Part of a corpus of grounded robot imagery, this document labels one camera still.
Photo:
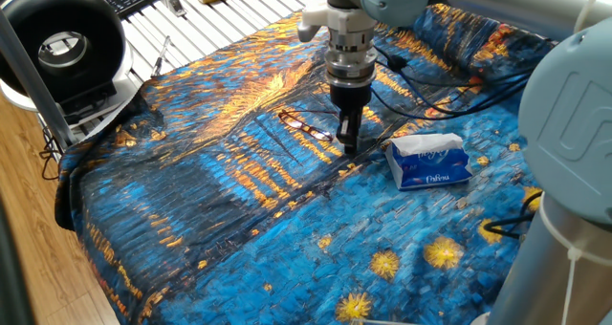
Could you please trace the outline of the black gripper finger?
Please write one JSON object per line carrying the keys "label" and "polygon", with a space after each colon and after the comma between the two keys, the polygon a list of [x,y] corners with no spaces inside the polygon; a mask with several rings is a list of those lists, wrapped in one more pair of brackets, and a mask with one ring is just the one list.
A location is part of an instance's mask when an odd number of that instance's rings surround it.
{"label": "black gripper finger", "polygon": [[348,117],[347,153],[355,154],[358,150],[358,137],[361,127],[361,111],[354,110]]}
{"label": "black gripper finger", "polygon": [[337,129],[336,137],[338,141],[342,144],[343,150],[346,150],[348,148],[347,133],[348,117],[344,114],[343,111],[339,111],[339,126]]}

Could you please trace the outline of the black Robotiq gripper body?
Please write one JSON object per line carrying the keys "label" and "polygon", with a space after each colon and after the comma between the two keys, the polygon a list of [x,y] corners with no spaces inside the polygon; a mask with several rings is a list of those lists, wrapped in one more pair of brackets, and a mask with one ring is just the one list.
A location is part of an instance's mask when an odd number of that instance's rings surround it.
{"label": "black Robotiq gripper body", "polygon": [[371,100],[371,87],[369,85],[359,88],[347,88],[336,85],[330,86],[331,101],[342,113],[362,109]]}

